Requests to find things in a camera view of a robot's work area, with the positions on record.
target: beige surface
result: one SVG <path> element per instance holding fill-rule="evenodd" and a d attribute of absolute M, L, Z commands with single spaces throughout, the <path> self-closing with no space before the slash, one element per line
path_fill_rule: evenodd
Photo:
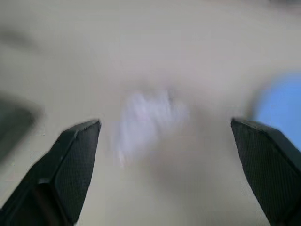
<path fill-rule="evenodd" d="M 96 117 L 103 127 L 79 225 L 268 225 L 229 119 L 246 114 L 275 72 L 300 65 L 298 10 L 265 0 L 0 4 L 1 30 L 32 41 L 0 45 L 0 89 L 45 112 L 45 135 L 32 132 L 0 168 L 1 203 L 64 128 Z M 111 124 L 142 86 L 174 88 L 193 118 L 157 147 L 159 161 L 121 170 L 105 158 Z"/>

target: blurry white object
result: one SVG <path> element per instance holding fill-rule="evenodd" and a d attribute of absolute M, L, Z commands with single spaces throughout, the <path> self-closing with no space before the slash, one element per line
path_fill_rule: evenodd
<path fill-rule="evenodd" d="M 113 134 L 113 149 L 121 165 L 149 154 L 150 145 L 178 129 L 188 116 L 188 108 L 168 91 L 130 96 Z"/>

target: blue object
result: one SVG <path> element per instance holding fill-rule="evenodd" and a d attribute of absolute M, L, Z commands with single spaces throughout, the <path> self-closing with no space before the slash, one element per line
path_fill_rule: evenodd
<path fill-rule="evenodd" d="M 301 151 L 301 72 L 288 73 L 264 90 L 253 119 L 280 130 Z"/>

